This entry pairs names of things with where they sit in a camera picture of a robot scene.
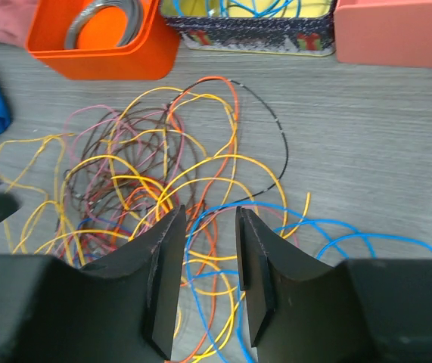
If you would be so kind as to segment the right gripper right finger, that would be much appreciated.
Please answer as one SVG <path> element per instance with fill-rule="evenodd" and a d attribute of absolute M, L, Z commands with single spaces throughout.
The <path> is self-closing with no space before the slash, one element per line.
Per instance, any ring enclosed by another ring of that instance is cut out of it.
<path fill-rule="evenodd" d="M 432 259 L 329 266 L 237 208 L 250 343 L 261 362 L 432 362 Z"/>

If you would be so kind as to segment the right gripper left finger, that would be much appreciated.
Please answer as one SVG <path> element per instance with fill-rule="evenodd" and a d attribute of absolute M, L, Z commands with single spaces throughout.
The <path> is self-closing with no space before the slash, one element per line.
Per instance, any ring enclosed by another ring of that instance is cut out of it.
<path fill-rule="evenodd" d="M 185 228 L 178 206 L 82 268 L 0 255 L 0 362 L 168 361 Z"/>

